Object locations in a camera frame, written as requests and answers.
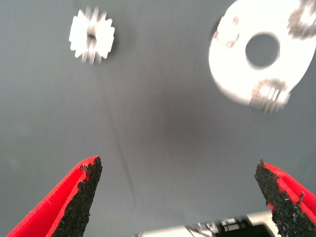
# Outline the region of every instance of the gray background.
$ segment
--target gray background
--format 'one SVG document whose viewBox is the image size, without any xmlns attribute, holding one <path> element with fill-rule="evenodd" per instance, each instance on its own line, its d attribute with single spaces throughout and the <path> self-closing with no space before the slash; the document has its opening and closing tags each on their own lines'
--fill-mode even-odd
<svg viewBox="0 0 316 237">
<path fill-rule="evenodd" d="M 104 169 L 85 236 L 266 210 L 253 177 L 260 159 L 316 192 L 316 61 L 277 115 L 227 99 L 208 48 L 232 2 L 0 2 L 0 236 L 95 154 Z M 68 42 L 87 5 L 116 28 L 94 66 Z"/>
</svg>

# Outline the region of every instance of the white gear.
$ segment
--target white gear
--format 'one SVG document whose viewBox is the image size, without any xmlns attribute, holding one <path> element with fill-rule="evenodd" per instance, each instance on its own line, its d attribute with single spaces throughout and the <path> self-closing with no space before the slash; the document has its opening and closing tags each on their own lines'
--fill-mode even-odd
<svg viewBox="0 0 316 237">
<path fill-rule="evenodd" d="M 90 64 L 94 60 L 98 63 L 106 59 L 112 49 L 114 40 L 114 27 L 112 19 L 106 20 L 106 12 L 102 12 L 98 19 L 99 9 L 95 7 L 91 15 L 91 9 L 87 6 L 85 13 L 80 9 L 78 16 L 74 16 L 70 29 L 70 50 L 75 50 L 75 57 L 82 56 L 81 61 L 87 59 Z"/>
</svg>

